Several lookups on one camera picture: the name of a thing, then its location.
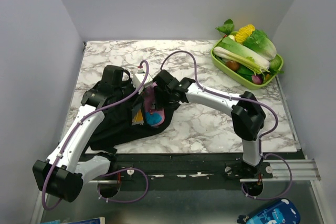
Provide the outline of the black student backpack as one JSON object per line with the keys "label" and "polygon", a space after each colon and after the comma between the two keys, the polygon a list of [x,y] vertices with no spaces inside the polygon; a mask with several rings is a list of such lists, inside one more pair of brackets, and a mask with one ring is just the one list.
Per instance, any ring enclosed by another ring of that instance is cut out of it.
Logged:
{"label": "black student backpack", "polygon": [[105,118],[93,132],[86,148],[114,153],[116,145],[155,136],[163,132],[170,125],[175,110],[164,109],[164,122],[158,127],[151,127],[145,121],[143,103],[144,123],[131,125],[132,104],[138,96],[143,97],[143,93],[144,91],[123,104],[105,110]]}

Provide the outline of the pink pencil case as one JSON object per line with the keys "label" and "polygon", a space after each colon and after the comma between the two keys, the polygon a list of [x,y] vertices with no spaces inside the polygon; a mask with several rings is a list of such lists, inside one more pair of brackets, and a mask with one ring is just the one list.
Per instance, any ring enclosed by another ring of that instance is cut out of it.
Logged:
{"label": "pink pencil case", "polygon": [[164,110],[156,107],[155,87],[156,84],[153,83],[146,87],[143,93],[145,121],[151,127],[158,127],[165,119]]}

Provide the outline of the Roald Dahl book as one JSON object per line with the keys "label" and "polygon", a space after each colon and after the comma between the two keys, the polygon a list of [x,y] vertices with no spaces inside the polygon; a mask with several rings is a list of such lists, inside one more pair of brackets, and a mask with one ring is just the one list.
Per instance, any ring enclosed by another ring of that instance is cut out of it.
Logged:
{"label": "Roald Dahl book", "polygon": [[143,119],[143,103],[144,99],[140,95],[138,96],[134,103],[132,104],[132,122],[131,125],[138,125],[138,124],[143,124],[144,119]]}

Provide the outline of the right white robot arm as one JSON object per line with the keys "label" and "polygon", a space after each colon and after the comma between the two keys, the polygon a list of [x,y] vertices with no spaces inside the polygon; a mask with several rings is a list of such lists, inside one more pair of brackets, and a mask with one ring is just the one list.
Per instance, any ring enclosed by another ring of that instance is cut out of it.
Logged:
{"label": "right white robot arm", "polygon": [[153,81],[159,106],[176,110],[181,103],[194,103],[230,116],[234,132],[243,144],[240,176],[252,178],[259,174],[263,160],[259,136],[266,114],[251,92],[239,95],[201,88],[194,79],[183,78],[179,81],[166,70],[161,70]]}

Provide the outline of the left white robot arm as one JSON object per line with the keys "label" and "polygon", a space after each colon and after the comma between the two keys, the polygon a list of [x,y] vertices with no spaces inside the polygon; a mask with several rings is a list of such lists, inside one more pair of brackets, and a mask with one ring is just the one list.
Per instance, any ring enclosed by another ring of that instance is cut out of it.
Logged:
{"label": "left white robot arm", "polygon": [[142,61],[138,73],[129,75],[127,81],[123,80],[123,75],[129,74],[127,70],[106,66],[101,80],[84,93],[76,119],[61,142],[45,161],[35,162],[33,174],[42,193],[43,206],[47,205],[46,195],[73,202],[86,183],[99,176],[112,179],[116,175],[116,166],[108,154],[99,154],[83,163],[79,159],[94,131],[112,109],[126,105],[143,90],[149,76],[149,67],[143,65],[148,63]]}

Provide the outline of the green vegetable tray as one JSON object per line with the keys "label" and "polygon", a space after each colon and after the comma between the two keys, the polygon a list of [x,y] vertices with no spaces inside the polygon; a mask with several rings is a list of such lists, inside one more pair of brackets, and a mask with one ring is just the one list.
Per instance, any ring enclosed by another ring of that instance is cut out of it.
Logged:
{"label": "green vegetable tray", "polygon": [[211,57],[214,66],[247,89],[258,90],[265,87],[272,82],[277,74],[282,72],[281,69],[284,61],[279,54],[277,54],[273,60],[269,61],[270,66],[268,71],[262,73],[254,73],[237,61],[230,61],[216,56],[213,53],[213,49],[221,40],[219,40],[211,49]]}

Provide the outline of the napa cabbage toy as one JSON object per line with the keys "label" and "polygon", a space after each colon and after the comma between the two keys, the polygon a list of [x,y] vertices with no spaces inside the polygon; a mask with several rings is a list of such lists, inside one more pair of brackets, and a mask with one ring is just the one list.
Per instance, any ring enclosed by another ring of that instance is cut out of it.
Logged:
{"label": "napa cabbage toy", "polygon": [[213,53],[223,59],[237,61],[254,73],[268,71],[270,66],[268,60],[229,37],[223,38],[217,46],[215,46]]}

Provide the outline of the green leaf sprig toy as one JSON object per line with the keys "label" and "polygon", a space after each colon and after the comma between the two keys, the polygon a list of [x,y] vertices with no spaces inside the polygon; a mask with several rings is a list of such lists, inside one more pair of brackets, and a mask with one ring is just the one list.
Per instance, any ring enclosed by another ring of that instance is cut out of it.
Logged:
{"label": "green leaf sprig toy", "polygon": [[227,19],[221,26],[218,26],[215,29],[228,36],[234,31],[234,28],[234,22],[231,19]]}

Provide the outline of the yellow corn toy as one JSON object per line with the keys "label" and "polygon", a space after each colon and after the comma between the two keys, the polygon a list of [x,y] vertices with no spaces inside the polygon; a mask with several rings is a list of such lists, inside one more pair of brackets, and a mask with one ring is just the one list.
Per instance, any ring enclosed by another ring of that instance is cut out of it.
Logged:
{"label": "yellow corn toy", "polygon": [[236,42],[242,44],[255,30],[256,28],[252,24],[240,28],[235,35]]}

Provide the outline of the green lettuce toy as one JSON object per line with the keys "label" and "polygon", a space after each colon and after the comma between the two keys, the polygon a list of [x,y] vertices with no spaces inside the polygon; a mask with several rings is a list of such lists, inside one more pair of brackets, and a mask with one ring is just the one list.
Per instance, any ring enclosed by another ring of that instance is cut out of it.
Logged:
{"label": "green lettuce toy", "polygon": [[262,30],[256,29],[243,41],[243,45],[256,52],[268,61],[275,58],[277,49]]}

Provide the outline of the blue pencil case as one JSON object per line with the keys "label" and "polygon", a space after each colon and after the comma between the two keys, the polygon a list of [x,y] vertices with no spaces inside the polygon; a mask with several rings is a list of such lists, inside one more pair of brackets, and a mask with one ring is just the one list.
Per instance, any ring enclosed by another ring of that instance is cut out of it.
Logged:
{"label": "blue pencil case", "polygon": [[301,215],[296,206],[287,198],[278,199],[246,215],[239,215],[237,223],[300,223]]}

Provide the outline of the black mounting base rail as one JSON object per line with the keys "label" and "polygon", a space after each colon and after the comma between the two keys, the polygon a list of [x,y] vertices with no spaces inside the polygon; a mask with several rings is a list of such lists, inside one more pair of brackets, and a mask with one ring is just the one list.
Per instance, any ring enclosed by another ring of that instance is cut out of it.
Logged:
{"label": "black mounting base rail", "polygon": [[241,180],[256,183],[273,177],[268,162],[250,168],[243,164],[241,153],[116,154],[108,171],[120,171],[125,191],[145,187],[144,177],[139,172],[128,175],[126,168],[142,170],[149,189],[157,191],[239,190]]}

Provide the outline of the aluminium extrusion rail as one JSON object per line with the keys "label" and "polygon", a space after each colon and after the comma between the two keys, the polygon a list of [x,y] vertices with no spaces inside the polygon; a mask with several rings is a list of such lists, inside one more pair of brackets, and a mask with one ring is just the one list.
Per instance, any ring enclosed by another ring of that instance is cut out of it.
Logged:
{"label": "aluminium extrusion rail", "polygon": [[[321,180],[320,173],[318,171],[317,165],[313,159],[288,159],[283,162],[282,160],[267,160],[262,163],[260,167],[260,172],[258,172],[254,177],[249,175],[249,177],[238,175],[238,172],[233,169],[233,165],[229,165],[229,168],[224,169],[224,178],[238,180],[240,183],[256,183],[256,182],[289,182],[289,181],[314,181]],[[206,178],[210,179],[214,176],[215,172],[203,173],[197,172],[196,174],[177,174],[177,175],[149,175],[149,179],[153,180],[155,178],[168,178],[178,177],[178,178]],[[90,181],[89,183],[116,183],[116,179],[111,179],[108,177],[97,177]]]}

